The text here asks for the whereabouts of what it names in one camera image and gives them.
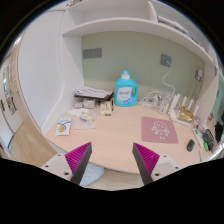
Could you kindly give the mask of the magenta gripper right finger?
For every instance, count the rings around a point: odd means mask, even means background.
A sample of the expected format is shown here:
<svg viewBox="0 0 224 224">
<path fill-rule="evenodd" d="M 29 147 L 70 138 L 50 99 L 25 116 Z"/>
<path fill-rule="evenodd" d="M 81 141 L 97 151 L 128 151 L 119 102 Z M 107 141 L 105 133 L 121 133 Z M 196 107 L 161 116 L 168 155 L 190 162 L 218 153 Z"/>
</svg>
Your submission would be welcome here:
<svg viewBox="0 0 224 224">
<path fill-rule="evenodd" d="M 132 153 L 139 169 L 143 184 L 148 185 L 152 183 L 152 171 L 154 170 L 160 156 L 138 143 L 133 144 Z"/>
</svg>

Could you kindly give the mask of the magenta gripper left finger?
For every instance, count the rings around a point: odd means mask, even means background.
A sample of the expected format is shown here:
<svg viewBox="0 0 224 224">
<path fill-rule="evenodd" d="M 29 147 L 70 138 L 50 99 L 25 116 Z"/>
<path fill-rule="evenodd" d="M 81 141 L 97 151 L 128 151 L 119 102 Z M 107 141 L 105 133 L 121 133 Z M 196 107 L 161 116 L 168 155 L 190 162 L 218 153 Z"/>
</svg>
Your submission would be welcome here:
<svg viewBox="0 0 224 224">
<path fill-rule="evenodd" d="M 91 154 L 92 144 L 86 143 L 65 155 L 66 161 L 72 171 L 72 183 L 76 185 L 80 184 Z"/>
</svg>

